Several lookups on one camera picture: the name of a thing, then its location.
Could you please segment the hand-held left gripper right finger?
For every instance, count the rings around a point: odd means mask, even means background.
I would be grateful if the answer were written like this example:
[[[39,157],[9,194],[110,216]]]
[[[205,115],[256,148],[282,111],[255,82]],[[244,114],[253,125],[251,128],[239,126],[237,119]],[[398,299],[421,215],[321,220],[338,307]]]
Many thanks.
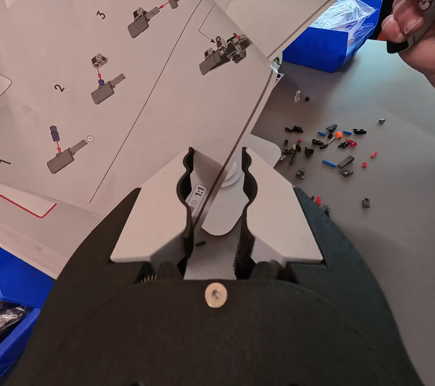
[[[242,169],[248,258],[254,263],[320,264],[323,256],[293,185],[250,148],[243,148]]]

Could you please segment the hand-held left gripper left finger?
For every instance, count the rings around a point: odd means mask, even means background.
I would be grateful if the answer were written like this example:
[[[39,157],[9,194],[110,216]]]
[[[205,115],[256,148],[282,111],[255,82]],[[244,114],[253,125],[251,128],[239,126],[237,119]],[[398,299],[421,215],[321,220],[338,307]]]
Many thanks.
[[[140,188],[112,251],[115,263],[179,263],[193,252],[190,206],[194,149],[182,151]]]

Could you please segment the pile of lego pieces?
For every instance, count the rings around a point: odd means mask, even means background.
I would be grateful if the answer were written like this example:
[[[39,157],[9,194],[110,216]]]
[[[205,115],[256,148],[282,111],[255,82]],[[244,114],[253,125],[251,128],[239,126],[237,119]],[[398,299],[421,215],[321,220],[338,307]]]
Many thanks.
[[[382,125],[366,107],[317,107],[310,102],[295,108],[279,129],[279,144],[299,144],[295,162],[276,166],[294,186],[309,197],[320,196],[335,221],[364,225],[380,214],[380,176],[385,138]]]

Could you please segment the lego instruction booklet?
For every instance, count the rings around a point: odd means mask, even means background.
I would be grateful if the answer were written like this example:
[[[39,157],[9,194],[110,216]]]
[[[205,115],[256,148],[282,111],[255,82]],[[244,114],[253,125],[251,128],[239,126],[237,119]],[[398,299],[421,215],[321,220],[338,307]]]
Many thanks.
[[[57,278],[92,230],[75,208],[104,217],[189,146],[208,223],[273,59],[334,2],[1,0],[1,185],[57,204],[39,229],[2,210],[1,246]]]

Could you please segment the person's right hand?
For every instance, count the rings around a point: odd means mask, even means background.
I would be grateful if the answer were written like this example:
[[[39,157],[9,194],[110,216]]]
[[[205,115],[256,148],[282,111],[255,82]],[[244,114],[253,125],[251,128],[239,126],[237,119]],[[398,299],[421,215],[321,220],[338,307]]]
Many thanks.
[[[382,22],[382,33],[392,43],[402,43],[415,35],[425,23],[419,0],[394,0],[391,13]],[[427,29],[411,48],[399,53],[412,69],[422,73],[435,86],[435,28]]]

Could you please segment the white metal book stand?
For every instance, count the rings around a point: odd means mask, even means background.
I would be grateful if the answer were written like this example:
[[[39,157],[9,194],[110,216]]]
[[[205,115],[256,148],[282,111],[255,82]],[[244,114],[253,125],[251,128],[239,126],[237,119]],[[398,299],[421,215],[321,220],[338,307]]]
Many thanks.
[[[224,173],[228,175],[231,172],[233,163],[236,164],[235,172],[229,180],[223,181],[202,223],[202,228],[211,235],[221,236],[230,232],[247,204],[247,196],[243,192],[242,148],[250,147],[250,134],[276,86],[278,74],[276,66],[275,62],[270,64],[271,78],[268,87],[230,158],[229,168],[225,169]]]

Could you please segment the clear plastic bag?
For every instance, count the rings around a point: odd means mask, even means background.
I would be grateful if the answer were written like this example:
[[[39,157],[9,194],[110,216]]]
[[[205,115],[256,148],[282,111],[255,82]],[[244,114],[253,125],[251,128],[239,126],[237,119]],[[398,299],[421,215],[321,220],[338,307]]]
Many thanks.
[[[344,31],[348,34],[350,44],[350,40],[355,39],[360,27],[375,11],[375,8],[361,0],[337,0],[312,23],[312,27]]]

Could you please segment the blue plastic parts bin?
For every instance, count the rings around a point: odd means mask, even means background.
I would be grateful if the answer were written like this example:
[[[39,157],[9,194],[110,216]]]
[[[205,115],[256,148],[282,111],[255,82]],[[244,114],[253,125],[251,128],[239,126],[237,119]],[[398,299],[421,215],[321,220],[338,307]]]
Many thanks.
[[[373,34],[378,23],[382,0],[362,0],[374,8],[357,30],[356,39],[347,46],[344,31],[308,27],[282,53],[282,60],[301,66],[333,73],[344,66]]]
[[[54,280],[6,250],[0,250],[0,298],[4,304],[22,306],[27,313],[1,331],[0,376],[4,377],[18,361],[30,339]]]

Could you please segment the dark plastic parts bag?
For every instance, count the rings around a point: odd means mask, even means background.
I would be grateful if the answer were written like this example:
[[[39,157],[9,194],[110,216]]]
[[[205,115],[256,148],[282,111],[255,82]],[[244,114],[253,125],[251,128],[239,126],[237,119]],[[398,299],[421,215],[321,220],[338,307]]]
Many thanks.
[[[0,302],[0,333],[5,333],[12,326],[19,323],[30,312],[28,307],[11,303]]]

